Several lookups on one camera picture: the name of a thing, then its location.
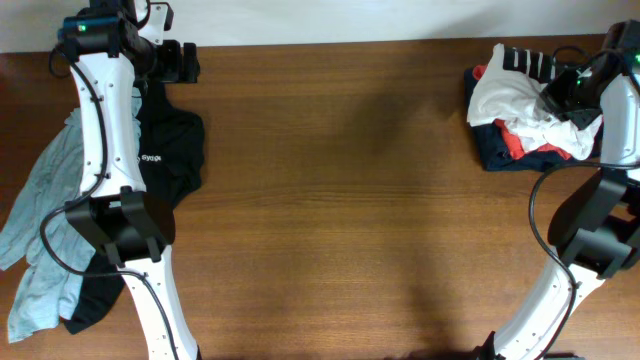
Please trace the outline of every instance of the pile of clothes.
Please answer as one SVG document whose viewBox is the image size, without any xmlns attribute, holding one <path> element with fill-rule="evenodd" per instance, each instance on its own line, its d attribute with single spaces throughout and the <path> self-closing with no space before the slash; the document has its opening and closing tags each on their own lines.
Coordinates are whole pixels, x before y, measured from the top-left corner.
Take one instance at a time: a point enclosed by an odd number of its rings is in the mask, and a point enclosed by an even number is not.
<svg viewBox="0 0 640 360">
<path fill-rule="evenodd" d="M 598 156 L 602 116 L 584 130 L 536 106 L 558 75 L 551 56 L 498 44 L 464 74 L 467 122 L 487 171 L 545 171 Z"/>
<path fill-rule="evenodd" d="M 138 166 L 147 192 L 175 208 L 201 186 L 202 119 L 171 106 L 162 83 L 149 82 L 141 91 L 142 95 L 134 89 L 131 109 Z M 0 269 L 23 256 L 29 263 L 9 313 L 10 343 L 54 328 L 61 318 L 70 333 L 78 333 L 102 320 L 124 288 L 121 277 L 83 279 L 67 273 L 46 253 L 38 233 L 50 210 L 78 196 L 84 151 L 81 120 L 80 109 L 75 109 L 40 155 L 0 232 Z M 49 224 L 47 235 L 71 267 L 92 273 L 116 271 L 64 216 Z"/>
</svg>

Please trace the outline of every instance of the white wall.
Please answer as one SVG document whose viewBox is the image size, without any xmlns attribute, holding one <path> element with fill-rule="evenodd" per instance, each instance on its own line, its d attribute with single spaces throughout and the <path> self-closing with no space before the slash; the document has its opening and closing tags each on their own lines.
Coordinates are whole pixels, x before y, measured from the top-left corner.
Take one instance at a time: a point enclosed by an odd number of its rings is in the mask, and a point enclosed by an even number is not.
<svg viewBox="0 0 640 360">
<path fill-rule="evenodd" d="M 208 45 L 604 33 L 640 0 L 169 0 L 167 38 Z M 0 52 L 44 51 L 88 0 L 0 0 Z"/>
</svg>

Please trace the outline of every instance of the wire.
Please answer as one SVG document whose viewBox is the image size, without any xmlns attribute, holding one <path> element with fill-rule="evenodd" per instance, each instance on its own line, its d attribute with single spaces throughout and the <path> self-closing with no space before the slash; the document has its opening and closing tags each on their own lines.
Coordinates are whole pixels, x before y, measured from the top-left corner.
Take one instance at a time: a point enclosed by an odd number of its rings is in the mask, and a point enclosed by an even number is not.
<svg viewBox="0 0 640 360">
<path fill-rule="evenodd" d="M 557 56 L 559 53 L 561 53 L 561 52 L 563 52 L 563 51 L 567 51 L 567 50 L 571 50 L 572 52 L 576 52 L 576 53 L 578 53 L 578 54 L 582 55 L 585 59 L 587 59 L 587 60 L 586 60 L 587 62 L 589 62 L 589 61 L 593 58 L 593 56 L 591 56 L 591 54 L 589 54 L 589 52 L 587 52 L 586 50 L 584 50 L 584 49 L 582 49 L 582 48 L 580 48 L 580 47 L 578 47 L 578 46 L 574 46 L 574 45 L 560 46 L 559 48 L 557 48 L 557 49 L 553 52 L 553 55 L 551 56 L 551 58 L 553 59 L 553 63 L 554 63 L 554 65 L 556 65 L 556 66 L 562 66 L 562 68 L 563 68 L 564 70 L 571 70 L 571 69 L 575 70 L 575 69 L 578 69 L 578 68 L 580 68 L 580 67 L 582 67 L 582 66 L 584 66 L 584 65 L 585 65 L 584 63 L 583 63 L 583 64 L 581 64 L 581 65 L 578 65 L 578 66 L 571 66 L 571 65 L 559 64 L 559 63 L 558 63 L 558 61 L 557 61 L 557 59 L 556 59 L 556 56 Z"/>
<path fill-rule="evenodd" d="M 144 286 L 147 288 L 147 290 L 149 290 L 149 294 L 151 295 L 151 297 L 153 298 L 154 302 L 156 303 L 156 306 L 158 307 L 158 311 L 160 312 L 160 315 L 162 316 L 162 321 L 164 322 L 164 326 L 165 326 L 165 329 L 167 331 L 167 337 L 169 339 L 169 344 L 171 346 L 171 351 L 173 353 L 173 357 L 174 357 L 175 360 L 178 360 L 179 359 L 178 358 L 178 352 L 176 350 L 175 340 L 173 338 L 173 332 L 171 331 L 171 325 L 169 323 L 169 318 L 167 317 L 167 313 L 165 312 L 164 307 L 162 306 L 162 303 L 160 302 L 160 299 L 158 298 L 158 295 L 153 290 L 153 287 L 151 286 L 151 284 L 149 283 L 149 281 L 146 279 L 146 277 L 144 275 L 138 274 L 138 273 L 136 273 L 134 271 L 128 271 L 128 270 L 127 271 L 110 272 L 110 273 L 89 273 L 89 272 L 79 271 L 79 270 L 76 270 L 76 269 L 72 268 L 67 263 L 65 263 L 62 259 L 60 259 L 58 257 L 58 255 L 55 253 L 55 251 L 51 248 L 51 244 L 49 243 L 49 239 L 47 238 L 47 232 L 46 232 L 47 225 L 49 224 L 49 222 L 51 222 L 51 220 L 53 218 L 55 218 L 56 216 L 62 214 L 63 212 L 65 212 L 67 210 L 70 210 L 70 209 L 73 209 L 73 208 L 77 207 L 78 205 L 84 203 L 85 201 L 89 200 L 91 195 L 100 187 L 100 185 L 102 184 L 103 180 L 108 177 L 108 175 L 107 175 L 107 162 L 108 162 L 107 136 L 106 136 L 106 130 L 105 130 L 104 115 L 102 113 L 102 108 L 100 107 L 100 99 L 98 98 L 95 89 L 91 86 L 91 82 L 89 81 L 89 79 L 87 79 L 87 77 L 82 72 L 82 70 L 80 70 L 80 68 L 74 62 L 70 61 L 69 58 L 65 55 L 65 53 L 59 47 L 55 47 L 54 50 L 58 54 L 60 54 L 65 60 L 67 60 L 67 62 L 71 66 L 71 68 L 80 77 L 82 82 L 87 87 L 87 90 L 91 94 L 91 101 L 93 102 L 93 104 L 96 107 L 96 112 L 98 114 L 98 123 L 99 123 L 99 126 L 100 126 L 100 135 L 101 135 L 100 137 L 101 137 L 101 143 L 102 143 L 102 163 L 100 165 L 100 173 L 96 175 L 97 176 L 97 180 L 93 184 L 93 186 L 91 186 L 91 188 L 88 191 L 83 193 L 80 197 L 72 200 L 71 202 L 66 203 L 64 206 L 61 206 L 61 207 L 58 207 L 58 208 L 52 210 L 51 212 L 49 212 L 44 217 L 44 219 L 40 223 L 40 237 L 42 238 L 42 245 L 44 246 L 44 248 L 47 251 L 47 253 L 51 256 L 51 258 L 53 258 L 53 261 L 55 261 L 56 264 L 58 264 L 60 267 L 62 267 L 63 269 L 65 269 L 66 271 L 68 271 L 71 274 L 78 275 L 78 276 L 81 276 L 83 278 L 105 278 L 105 277 L 132 276 L 132 277 L 140 280 L 144 284 Z"/>
</svg>

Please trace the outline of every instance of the white cloth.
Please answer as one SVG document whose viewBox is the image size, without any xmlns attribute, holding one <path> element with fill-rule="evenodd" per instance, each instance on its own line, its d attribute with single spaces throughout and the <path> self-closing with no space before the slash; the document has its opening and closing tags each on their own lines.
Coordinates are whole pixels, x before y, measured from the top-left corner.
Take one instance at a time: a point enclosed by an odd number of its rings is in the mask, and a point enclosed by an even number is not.
<svg viewBox="0 0 640 360">
<path fill-rule="evenodd" d="M 139 96 L 138 89 L 133 90 Z M 136 149 L 140 147 L 141 130 L 135 115 L 141 106 L 142 100 L 132 99 Z M 0 232 L 0 269 L 8 269 L 23 256 L 29 263 L 9 313 L 9 343 L 56 327 L 60 317 L 71 319 L 78 304 L 82 278 L 67 273 L 45 252 L 39 227 L 49 211 L 78 196 L 84 150 L 81 120 L 80 109 L 65 120 L 66 127 L 38 158 Z M 64 215 L 49 223 L 47 236 L 61 259 L 72 268 L 86 270 L 95 249 Z"/>
<path fill-rule="evenodd" d="M 467 121 L 471 126 L 480 126 L 501 119 L 505 121 L 507 130 L 520 138 L 525 152 L 551 144 L 577 160 L 587 159 L 602 125 L 602 116 L 581 131 L 571 121 L 562 122 L 537 107 L 538 96 L 547 84 L 541 84 L 528 75 L 531 71 L 531 51 L 527 50 L 526 53 L 526 59 L 519 59 L 517 52 L 515 58 L 516 66 L 519 61 L 526 61 L 527 70 L 524 74 L 504 70 L 504 45 L 498 44 L 493 48 L 493 57 L 471 96 Z M 538 58 L 537 75 L 540 75 L 542 54 Z"/>
</svg>

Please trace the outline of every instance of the navy cloth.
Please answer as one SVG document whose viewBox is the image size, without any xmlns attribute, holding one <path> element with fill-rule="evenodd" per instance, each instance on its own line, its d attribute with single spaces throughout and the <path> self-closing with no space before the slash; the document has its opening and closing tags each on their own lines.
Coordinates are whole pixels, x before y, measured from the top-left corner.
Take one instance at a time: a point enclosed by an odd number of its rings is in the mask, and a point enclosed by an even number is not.
<svg viewBox="0 0 640 360">
<path fill-rule="evenodd" d="M 473 77 L 473 69 L 465 70 L 464 97 L 467 108 L 469 108 L 471 95 L 477 83 L 478 80 Z M 471 127 L 471 131 L 476 140 L 480 161 L 486 171 L 536 170 L 542 172 L 558 164 L 576 162 L 573 158 L 569 160 L 563 159 L 555 151 L 533 151 L 519 160 L 514 160 L 502 138 L 501 129 L 495 123 L 474 126 Z M 591 157 L 599 156 L 600 139 L 602 139 L 602 129 L 596 136 L 596 146 L 594 146 Z"/>
<path fill-rule="evenodd" d="M 87 267 L 90 273 L 108 273 L 117 271 L 106 256 L 94 254 Z M 64 322 L 64 327 L 71 334 L 90 327 L 102 320 L 118 300 L 124 288 L 122 277 L 86 278 L 80 288 L 78 305 L 73 316 Z"/>
<path fill-rule="evenodd" d="M 149 82 L 146 90 L 138 113 L 140 172 L 147 192 L 175 208 L 202 185 L 204 125 L 169 103 L 163 83 Z"/>
</svg>

